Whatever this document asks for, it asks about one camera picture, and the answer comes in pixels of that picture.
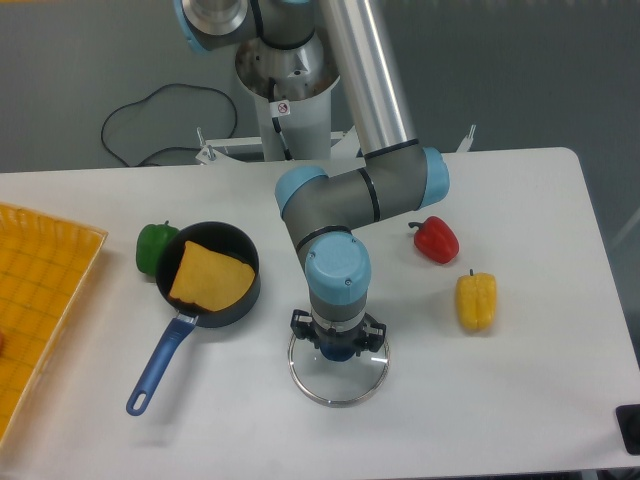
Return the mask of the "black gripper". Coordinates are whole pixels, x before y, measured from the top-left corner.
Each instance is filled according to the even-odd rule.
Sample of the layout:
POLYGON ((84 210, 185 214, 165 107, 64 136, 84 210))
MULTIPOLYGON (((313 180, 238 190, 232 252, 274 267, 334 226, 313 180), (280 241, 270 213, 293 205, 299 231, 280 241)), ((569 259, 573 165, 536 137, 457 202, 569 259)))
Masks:
POLYGON ((370 314, 365 314, 350 329, 343 330, 343 326, 343 323, 332 327, 318 323, 309 312, 301 309, 293 310, 290 321, 294 337, 310 342, 316 349, 332 347, 357 350, 357 355, 364 351, 376 353, 386 340, 386 325, 370 314))

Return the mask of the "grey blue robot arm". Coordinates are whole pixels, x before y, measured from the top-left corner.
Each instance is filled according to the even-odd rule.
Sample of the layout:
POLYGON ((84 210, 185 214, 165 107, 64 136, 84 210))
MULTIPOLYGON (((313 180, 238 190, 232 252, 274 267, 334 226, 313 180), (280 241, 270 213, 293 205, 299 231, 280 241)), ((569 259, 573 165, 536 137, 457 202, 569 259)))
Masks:
POLYGON ((330 117, 308 106, 343 83, 363 165, 333 176, 299 165, 275 187, 311 303, 291 328, 335 362, 379 350, 386 328, 366 311, 371 267, 354 231, 442 200, 449 176, 441 154, 416 136, 378 4, 178 1, 174 10, 194 50, 237 47, 236 74, 259 101, 267 159, 326 158, 330 117))

